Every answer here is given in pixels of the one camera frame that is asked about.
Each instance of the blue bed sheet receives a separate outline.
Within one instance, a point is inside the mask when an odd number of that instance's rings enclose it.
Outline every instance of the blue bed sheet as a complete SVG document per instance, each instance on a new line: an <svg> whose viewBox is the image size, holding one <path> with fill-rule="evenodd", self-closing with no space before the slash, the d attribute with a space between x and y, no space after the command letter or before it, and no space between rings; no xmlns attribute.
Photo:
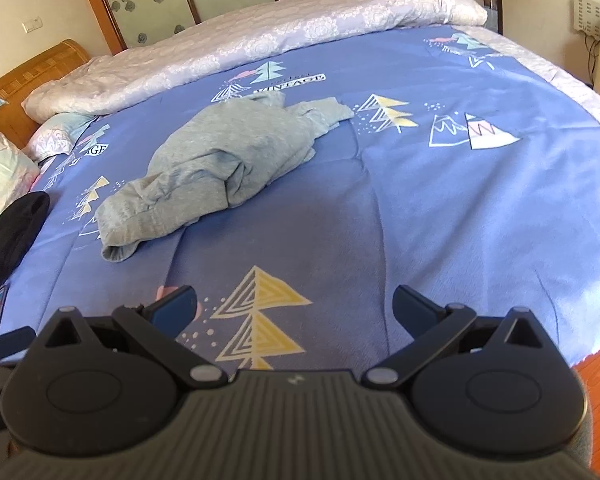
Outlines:
<svg viewBox="0 0 600 480"><path fill-rule="evenodd" d="M243 206L103 260L102 200L202 108L266 89L356 114ZM359 372L410 341L391 311L406 283L483 315L528 306L571 364L600 348L600 124L451 27L315 45L163 92L92 124L35 189L52 210L10 279L2 332L191 284L200 314L178 340L229 373Z"/></svg>

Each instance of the crumpled gray clothing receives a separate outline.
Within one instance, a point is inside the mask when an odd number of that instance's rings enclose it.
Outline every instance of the crumpled gray clothing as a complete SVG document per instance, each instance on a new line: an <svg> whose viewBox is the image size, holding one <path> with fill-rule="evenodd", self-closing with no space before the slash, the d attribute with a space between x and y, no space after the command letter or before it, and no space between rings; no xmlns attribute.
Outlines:
<svg viewBox="0 0 600 480"><path fill-rule="evenodd" d="M237 207L314 156L314 140L353 117L330 97L284 107L282 92L211 105L169 136L146 176L96 211L102 257L121 262L140 242Z"/></svg>

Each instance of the headboard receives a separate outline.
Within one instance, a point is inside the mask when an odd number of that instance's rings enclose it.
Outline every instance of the headboard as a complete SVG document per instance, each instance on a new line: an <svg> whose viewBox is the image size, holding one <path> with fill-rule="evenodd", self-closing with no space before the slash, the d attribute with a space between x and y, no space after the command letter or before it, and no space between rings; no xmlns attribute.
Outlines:
<svg viewBox="0 0 600 480"><path fill-rule="evenodd" d="M40 85L64 77L90 59L75 41L64 40L2 76L0 98L8 104L0 107L0 132L17 147L26 146L40 125L24 113L24 99Z"/></svg>

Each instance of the light switch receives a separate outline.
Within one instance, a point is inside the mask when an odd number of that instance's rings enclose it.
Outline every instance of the light switch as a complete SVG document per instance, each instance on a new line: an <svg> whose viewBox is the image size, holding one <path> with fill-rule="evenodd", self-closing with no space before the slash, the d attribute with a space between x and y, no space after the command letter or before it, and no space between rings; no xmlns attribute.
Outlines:
<svg viewBox="0 0 600 480"><path fill-rule="evenodd" d="M42 19L40 19L40 16L35 17L33 20L27 20L26 22L22 23L22 28L24 28L24 31L27 34L40 27L42 27Z"/></svg>

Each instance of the wall switch plate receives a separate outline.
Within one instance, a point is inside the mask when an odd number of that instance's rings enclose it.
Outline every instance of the wall switch plate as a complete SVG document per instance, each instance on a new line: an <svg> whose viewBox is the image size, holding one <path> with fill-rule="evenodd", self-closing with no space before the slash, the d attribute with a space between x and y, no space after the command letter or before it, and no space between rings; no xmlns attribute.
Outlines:
<svg viewBox="0 0 600 480"><path fill-rule="evenodd" d="M600 2L573 0L573 28L600 39Z"/></svg>
<svg viewBox="0 0 600 480"><path fill-rule="evenodd" d="M27 34L40 27L42 27L42 19L40 16L35 17L33 20L27 20L26 22L22 23L22 28Z"/></svg>

